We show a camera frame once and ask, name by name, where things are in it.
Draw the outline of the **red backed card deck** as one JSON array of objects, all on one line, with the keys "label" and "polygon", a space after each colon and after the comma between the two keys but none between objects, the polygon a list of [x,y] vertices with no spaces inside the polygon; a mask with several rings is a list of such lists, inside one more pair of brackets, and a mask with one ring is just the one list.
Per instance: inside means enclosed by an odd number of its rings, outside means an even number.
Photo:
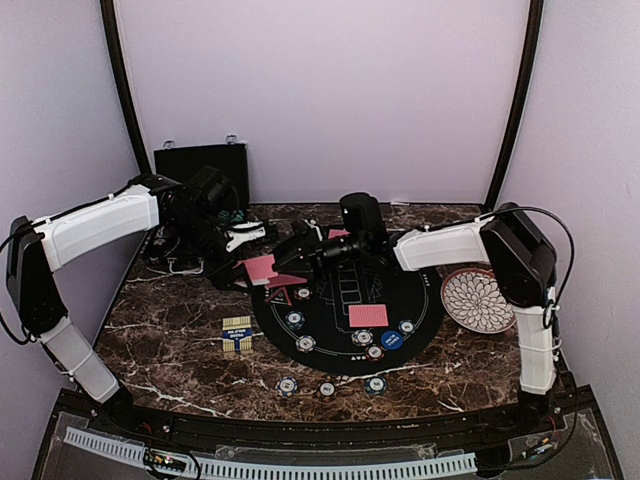
[{"label": "red backed card deck", "polygon": [[275,258],[272,254],[242,260],[252,285],[266,285],[278,273],[273,270]]}]

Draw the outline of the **brown chips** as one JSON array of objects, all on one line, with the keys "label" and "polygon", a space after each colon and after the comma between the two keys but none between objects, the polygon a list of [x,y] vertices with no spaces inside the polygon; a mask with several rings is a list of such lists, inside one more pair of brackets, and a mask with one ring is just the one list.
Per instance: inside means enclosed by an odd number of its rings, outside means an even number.
[{"label": "brown chips", "polygon": [[294,297],[297,300],[310,300],[312,298],[313,291],[307,286],[301,286],[294,290]]},{"label": "brown chips", "polygon": [[365,357],[368,361],[378,362],[384,358],[385,352],[378,345],[368,345],[365,349]]}]

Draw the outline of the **red card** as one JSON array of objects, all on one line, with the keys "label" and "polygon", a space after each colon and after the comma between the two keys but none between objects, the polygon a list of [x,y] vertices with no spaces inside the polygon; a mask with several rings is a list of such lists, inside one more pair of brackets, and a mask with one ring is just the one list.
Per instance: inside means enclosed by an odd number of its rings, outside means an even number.
[{"label": "red card", "polygon": [[349,235],[349,232],[344,229],[330,229],[328,233],[329,239],[346,237]]},{"label": "red card", "polygon": [[306,282],[307,279],[300,276],[278,274],[277,276],[270,278],[266,286],[268,288],[279,288],[283,286],[305,284]]},{"label": "red card", "polygon": [[385,304],[350,305],[348,309],[351,328],[382,328],[389,325]]}]

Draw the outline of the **green chips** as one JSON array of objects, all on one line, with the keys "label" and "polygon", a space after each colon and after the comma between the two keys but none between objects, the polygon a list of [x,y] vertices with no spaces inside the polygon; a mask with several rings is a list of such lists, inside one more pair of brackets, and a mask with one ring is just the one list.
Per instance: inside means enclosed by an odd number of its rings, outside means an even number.
[{"label": "green chips", "polygon": [[285,315],[284,320],[286,326],[292,331],[300,330],[305,324],[305,317],[299,311],[288,312]]},{"label": "green chips", "polygon": [[398,324],[398,329],[406,335],[413,333],[416,329],[416,325],[408,319],[402,320]]}]

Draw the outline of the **blue small blind button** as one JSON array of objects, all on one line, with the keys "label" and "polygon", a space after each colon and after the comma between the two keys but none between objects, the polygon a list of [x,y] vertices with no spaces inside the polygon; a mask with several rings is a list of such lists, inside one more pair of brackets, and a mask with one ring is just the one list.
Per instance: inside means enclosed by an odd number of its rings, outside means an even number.
[{"label": "blue small blind button", "polygon": [[380,338],[381,346],[388,351],[397,351],[403,344],[403,336],[397,331],[385,331]]}]

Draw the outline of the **blue white chip stack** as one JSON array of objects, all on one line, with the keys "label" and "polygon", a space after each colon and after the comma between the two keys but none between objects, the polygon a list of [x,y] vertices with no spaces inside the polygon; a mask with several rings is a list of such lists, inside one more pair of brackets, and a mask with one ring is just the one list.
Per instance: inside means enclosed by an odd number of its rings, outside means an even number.
[{"label": "blue white chip stack", "polygon": [[298,382],[294,377],[287,376],[278,380],[276,383],[276,392],[283,398],[295,395],[298,391]]}]

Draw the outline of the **brown white chip stack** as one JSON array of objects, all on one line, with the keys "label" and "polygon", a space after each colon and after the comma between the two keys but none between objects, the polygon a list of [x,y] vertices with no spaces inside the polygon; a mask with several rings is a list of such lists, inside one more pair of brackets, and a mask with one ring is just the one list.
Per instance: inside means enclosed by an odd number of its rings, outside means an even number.
[{"label": "brown white chip stack", "polygon": [[336,386],[332,382],[322,382],[316,390],[316,395],[323,400],[333,399],[336,395]]}]

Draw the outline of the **green blue chip stack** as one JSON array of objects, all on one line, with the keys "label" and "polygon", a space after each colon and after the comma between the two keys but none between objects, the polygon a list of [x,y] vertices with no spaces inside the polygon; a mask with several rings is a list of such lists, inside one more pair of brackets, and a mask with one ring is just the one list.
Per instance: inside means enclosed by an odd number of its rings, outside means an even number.
[{"label": "green blue chip stack", "polygon": [[383,395],[387,388],[387,381],[380,376],[367,378],[364,383],[364,391],[368,395]]}]

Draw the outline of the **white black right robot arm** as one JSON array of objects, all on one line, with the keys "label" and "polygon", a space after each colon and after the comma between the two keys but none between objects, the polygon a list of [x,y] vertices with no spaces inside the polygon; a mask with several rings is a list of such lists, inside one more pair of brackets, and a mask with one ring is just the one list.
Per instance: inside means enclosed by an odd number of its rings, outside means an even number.
[{"label": "white black right robot arm", "polygon": [[511,410],[510,424],[517,432],[530,434],[545,422],[549,405],[541,396],[556,380],[557,253],[529,218],[528,209],[507,203],[471,220],[396,233],[387,230],[372,197],[348,195],[341,210],[344,235],[331,238],[316,225],[298,222],[292,236],[275,247],[274,270],[316,279],[348,260],[406,272],[456,263],[489,265],[515,315],[520,389],[532,394]]}]

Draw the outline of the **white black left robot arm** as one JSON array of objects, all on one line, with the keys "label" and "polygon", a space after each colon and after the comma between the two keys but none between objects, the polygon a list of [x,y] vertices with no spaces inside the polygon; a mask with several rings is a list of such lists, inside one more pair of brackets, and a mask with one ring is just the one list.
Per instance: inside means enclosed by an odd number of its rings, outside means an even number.
[{"label": "white black left robot arm", "polygon": [[247,276],[237,249],[264,234],[258,222],[225,226],[218,206],[230,183],[205,168],[189,183],[142,174],[112,194],[53,216],[13,221],[6,285],[27,340],[39,343],[62,372],[94,401],[120,436],[141,427],[140,412],[121,397],[126,389],[70,319],[53,275],[76,258],[104,245],[156,227],[169,227],[194,251],[219,289]]}]

